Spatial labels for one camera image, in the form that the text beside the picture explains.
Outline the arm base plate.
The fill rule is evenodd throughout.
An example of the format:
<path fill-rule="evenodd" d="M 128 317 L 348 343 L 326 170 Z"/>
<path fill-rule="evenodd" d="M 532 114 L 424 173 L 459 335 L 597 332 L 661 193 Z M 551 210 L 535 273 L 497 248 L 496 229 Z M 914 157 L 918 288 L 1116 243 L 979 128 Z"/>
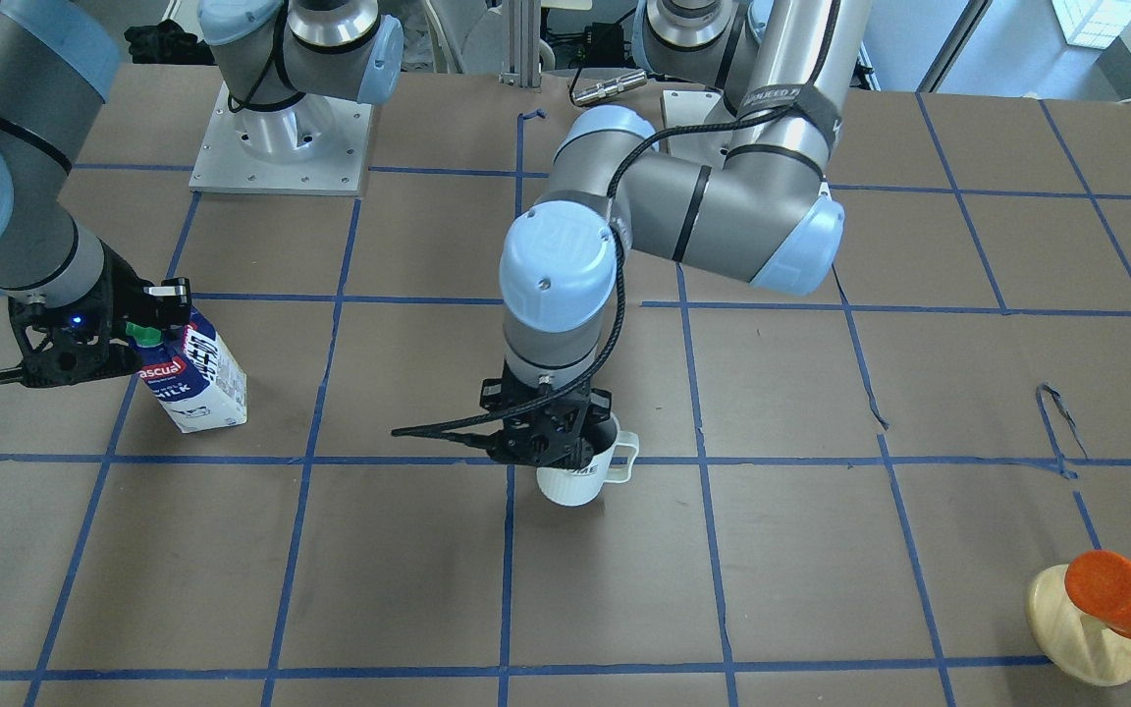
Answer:
<path fill-rule="evenodd" d="M 193 191 L 359 197 L 375 107 L 307 95 L 278 112 L 230 112 L 221 86 L 188 186 Z"/>
<path fill-rule="evenodd" d="M 666 129 L 681 126 L 732 124 L 736 121 L 727 107 L 727 95 L 716 89 L 688 90 L 683 88 L 663 92 L 663 117 Z M 727 154 L 735 148 L 756 144 L 760 129 L 742 130 L 739 136 L 732 130 L 718 133 L 679 135 L 666 139 L 665 150 L 677 158 L 710 167 L 722 167 Z"/>

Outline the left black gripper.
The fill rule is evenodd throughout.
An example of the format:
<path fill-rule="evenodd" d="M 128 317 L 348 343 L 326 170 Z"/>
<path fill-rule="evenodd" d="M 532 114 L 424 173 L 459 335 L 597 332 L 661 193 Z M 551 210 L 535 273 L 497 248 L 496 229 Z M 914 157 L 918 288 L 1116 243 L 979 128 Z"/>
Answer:
<path fill-rule="evenodd" d="M 504 419 L 503 428 L 480 440 L 491 460 L 534 468 L 582 469 L 614 445 L 612 394 L 582 382 L 537 408 Z"/>

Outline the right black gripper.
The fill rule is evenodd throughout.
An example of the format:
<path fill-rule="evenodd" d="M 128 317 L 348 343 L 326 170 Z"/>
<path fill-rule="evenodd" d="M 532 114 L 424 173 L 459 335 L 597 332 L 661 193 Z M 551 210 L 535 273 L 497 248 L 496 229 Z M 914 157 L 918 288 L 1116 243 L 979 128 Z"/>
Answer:
<path fill-rule="evenodd" d="M 188 278 L 161 285 L 137 276 L 121 255 L 103 245 L 104 264 L 88 294 L 58 308 L 8 299 L 9 321 L 21 354 L 18 367 L 0 368 L 0 385 L 63 388 L 118 379 L 139 371 L 129 340 L 145 331 L 175 331 L 191 318 Z"/>

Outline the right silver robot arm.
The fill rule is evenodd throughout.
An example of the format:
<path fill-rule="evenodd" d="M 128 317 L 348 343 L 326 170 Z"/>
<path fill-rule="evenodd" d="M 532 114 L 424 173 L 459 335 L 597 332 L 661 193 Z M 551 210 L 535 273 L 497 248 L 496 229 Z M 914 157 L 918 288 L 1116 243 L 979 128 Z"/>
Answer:
<path fill-rule="evenodd" d="M 202 1 L 197 19 L 259 158 L 307 155 L 323 100 L 382 104 L 402 72 L 402 23 L 375 1 Z M 20 350 L 0 385 L 133 376 L 143 335 L 189 324 L 188 281 L 140 278 L 59 200 L 118 67 L 71 1 L 0 1 L 0 291 Z"/>

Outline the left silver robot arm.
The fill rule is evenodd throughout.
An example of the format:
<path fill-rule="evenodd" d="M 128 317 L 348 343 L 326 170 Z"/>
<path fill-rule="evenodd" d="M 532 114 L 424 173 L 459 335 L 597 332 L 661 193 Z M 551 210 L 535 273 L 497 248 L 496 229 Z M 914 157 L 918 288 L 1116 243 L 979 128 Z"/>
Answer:
<path fill-rule="evenodd" d="M 502 426 L 466 436 L 491 460 L 582 468 L 614 429 L 592 377 L 616 337 L 630 251 L 782 294 L 821 285 L 843 210 L 823 192 L 867 1 L 644 1 L 646 69 L 718 90 L 708 121 L 655 133 L 623 106 L 585 109 L 546 192 L 500 256 L 506 363 L 480 404 Z"/>

